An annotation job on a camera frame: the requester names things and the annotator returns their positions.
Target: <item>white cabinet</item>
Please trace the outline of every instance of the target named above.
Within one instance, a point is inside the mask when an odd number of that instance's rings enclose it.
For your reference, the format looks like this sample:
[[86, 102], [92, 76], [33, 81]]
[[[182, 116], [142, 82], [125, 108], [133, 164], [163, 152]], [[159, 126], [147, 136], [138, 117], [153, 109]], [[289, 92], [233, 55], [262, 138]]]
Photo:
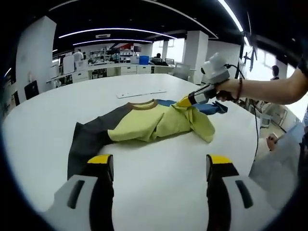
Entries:
[[151, 73], [150, 65], [137, 66], [137, 74], [150, 74], [150, 73]]
[[88, 80], [88, 79], [89, 79], [89, 72], [88, 71], [72, 74], [73, 83], [78, 83], [78, 82], [85, 81], [85, 80]]
[[123, 66], [121, 67], [121, 75], [132, 75], [137, 73], [136, 66]]

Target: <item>white pillar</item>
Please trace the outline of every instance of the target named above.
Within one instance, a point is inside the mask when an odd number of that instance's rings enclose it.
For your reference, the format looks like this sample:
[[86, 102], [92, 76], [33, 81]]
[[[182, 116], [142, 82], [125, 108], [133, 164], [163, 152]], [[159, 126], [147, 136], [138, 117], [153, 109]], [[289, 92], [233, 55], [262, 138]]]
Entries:
[[20, 103], [26, 100], [25, 86], [28, 75], [38, 83], [40, 93], [49, 89], [52, 48], [56, 23], [44, 16], [31, 24], [21, 35], [16, 56], [16, 88]]
[[168, 50], [168, 40], [164, 40], [164, 45], [163, 45], [163, 53], [162, 53], [162, 59], [165, 60], [167, 57], [167, 50]]
[[188, 31], [184, 64], [195, 69], [193, 82], [201, 84], [203, 74], [200, 71], [201, 65], [205, 62], [208, 45], [208, 35], [202, 31]]
[[284, 64], [283, 62], [276, 59], [276, 65], [279, 68], [279, 78], [287, 78], [287, 72], [288, 72], [288, 65]]

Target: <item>gray fabric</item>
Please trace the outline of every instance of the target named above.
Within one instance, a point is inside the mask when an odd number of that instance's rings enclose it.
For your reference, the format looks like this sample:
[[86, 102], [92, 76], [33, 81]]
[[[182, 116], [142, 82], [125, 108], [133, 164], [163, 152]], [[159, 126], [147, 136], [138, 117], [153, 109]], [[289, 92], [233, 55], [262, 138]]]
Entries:
[[249, 177], [266, 191], [267, 201], [281, 209], [297, 186], [300, 146], [292, 136], [285, 135], [280, 145], [266, 157], [254, 162]]
[[130, 111], [131, 106], [126, 104], [84, 125], [76, 123], [68, 155], [68, 179], [79, 174], [88, 160], [96, 156], [105, 145], [112, 143], [107, 131], [116, 128]]

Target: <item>blue cloth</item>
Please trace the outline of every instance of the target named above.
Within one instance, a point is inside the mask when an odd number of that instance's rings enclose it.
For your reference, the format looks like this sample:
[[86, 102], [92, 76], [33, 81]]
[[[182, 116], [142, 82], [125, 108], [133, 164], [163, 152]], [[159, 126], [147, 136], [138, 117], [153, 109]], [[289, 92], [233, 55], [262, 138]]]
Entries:
[[[170, 105], [176, 103], [173, 100], [157, 100], [158, 104], [169, 107]], [[198, 110], [206, 115], [213, 115], [215, 113], [224, 114], [228, 111], [228, 108], [221, 103], [215, 101], [214, 103], [206, 103], [206, 104], [195, 104], [194, 107], [198, 108]]]

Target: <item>ceiling light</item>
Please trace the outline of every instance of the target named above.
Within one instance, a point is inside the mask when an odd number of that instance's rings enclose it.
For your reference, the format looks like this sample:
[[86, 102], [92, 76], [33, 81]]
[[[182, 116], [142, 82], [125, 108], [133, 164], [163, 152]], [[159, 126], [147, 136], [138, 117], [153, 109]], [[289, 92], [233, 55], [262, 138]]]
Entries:
[[229, 7], [229, 5], [224, 1], [224, 0], [218, 0], [220, 2], [220, 4], [223, 6], [223, 8], [225, 8], [225, 10], [228, 12], [228, 14], [230, 15], [230, 17], [232, 18], [232, 20], [234, 21], [234, 23], [236, 24], [237, 28], [239, 28], [240, 32], [243, 31], [243, 27], [240, 24], [239, 20], [237, 19], [237, 17], [235, 16], [235, 14], [233, 13], [233, 11], [231, 10], [231, 8]]
[[246, 45], [247, 45], [248, 47], [250, 47], [250, 43], [249, 43], [248, 38], [247, 38], [246, 36], [244, 37], [244, 41], [245, 41]]
[[98, 28], [98, 29], [90, 29], [90, 30], [81, 30], [81, 31], [77, 31], [77, 32], [70, 33], [70, 34], [67, 34], [67, 35], [62, 35], [59, 38], [61, 39], [61, 38], [64, 38], [64, 37], [67, 37], [67, 36], [70, 36], [70, 35], [75, 35], [75, 34], [80, 34], [80, 33], [90, 32], [90, 31], [97, 31], [97, 30], [132, 30], [132, 31], [147, 32], [147, 33], [152, 33], [152, 34], [157, 34], [157, 35], [177, 39], [176, 37], [173, 37], [173, 36], [170, 36], [170, 35], [165, 35], [165, 34], [153, 32], [153, 31], [149, 31], [149, 30], [139, 30], [139, 29], [131, 29], [131, 28]]
[[93, 41], [87, 41], [87, 42], [79, 42], [73, 44], [73, 46], [79, 45], [79, 44], [84, 44], [84, 43], [90, 43], [90, 42], [103, 42], [103, 41], [134, 41], [134, 42], [150, 42], [151, 41], [146, 41], [146, 40], [137, 40], [137, 39], [122, 39], [122, 38], [117, 38], [117, 39], [103, 39], [103, 40], [93, 40]]
[[12, 68], [10, 68], [10, 69], [5, 73], [4, 77], [6, 77], [6, 75], [10, 72], [11, 69], [12, 69]]

